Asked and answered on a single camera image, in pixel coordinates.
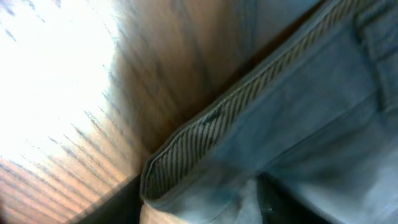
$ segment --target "brown wood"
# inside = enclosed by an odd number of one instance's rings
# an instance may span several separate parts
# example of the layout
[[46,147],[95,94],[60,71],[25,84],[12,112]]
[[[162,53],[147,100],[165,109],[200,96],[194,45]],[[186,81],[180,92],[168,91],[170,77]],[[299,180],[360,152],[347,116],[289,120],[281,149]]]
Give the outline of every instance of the brown wood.
[[[278,2],[0,0],[8,222],[75,222],[138,175],[317,0]],[[151,209],[142,217],[178,223]]]

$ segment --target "gray fabric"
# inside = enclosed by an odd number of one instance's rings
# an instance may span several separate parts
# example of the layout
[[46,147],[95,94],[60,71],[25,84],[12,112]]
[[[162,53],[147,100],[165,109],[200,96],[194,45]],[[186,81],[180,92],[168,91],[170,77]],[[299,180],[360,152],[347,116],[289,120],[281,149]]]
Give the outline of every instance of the gray fabric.
[[147,162],[142,197],[190,223],[262,223],[268,172],[332,223],[398,219],[396,9],[328,2]]

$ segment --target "wooden table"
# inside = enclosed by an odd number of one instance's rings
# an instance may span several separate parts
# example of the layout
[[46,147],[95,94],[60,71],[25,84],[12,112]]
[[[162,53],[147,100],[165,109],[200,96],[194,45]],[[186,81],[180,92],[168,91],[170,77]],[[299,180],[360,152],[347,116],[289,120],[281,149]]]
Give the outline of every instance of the wooden table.
[[316,2],[0,0],[6,220],[74,223],[90,213]]

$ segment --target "striped lining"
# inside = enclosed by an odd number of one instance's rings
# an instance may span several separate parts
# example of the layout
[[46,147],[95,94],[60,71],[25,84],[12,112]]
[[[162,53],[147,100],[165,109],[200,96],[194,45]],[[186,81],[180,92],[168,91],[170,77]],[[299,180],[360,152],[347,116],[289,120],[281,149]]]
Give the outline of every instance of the striped lining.
[[157,199],[166,193],[192,169],[192,167],[229,130],[234,120],[262,90],[286,69],[330,28],[350,12],[365,6],[371,0],[342,0],[318,21],[313,28],[279,58],[254,74],[251,79],[221,100],[207,114],[191,122],[175,134],[158,158],[152,161],[143,195]]

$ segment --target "jeans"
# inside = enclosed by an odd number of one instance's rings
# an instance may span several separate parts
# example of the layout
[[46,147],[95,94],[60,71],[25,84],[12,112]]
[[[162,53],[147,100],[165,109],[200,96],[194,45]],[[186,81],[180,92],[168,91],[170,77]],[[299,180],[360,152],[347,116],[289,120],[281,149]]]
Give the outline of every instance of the jeans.
[[396,223],[397,15],[325,3],[147,161],[141,197],[189,223],[266,223],[266,174],[330,223]]

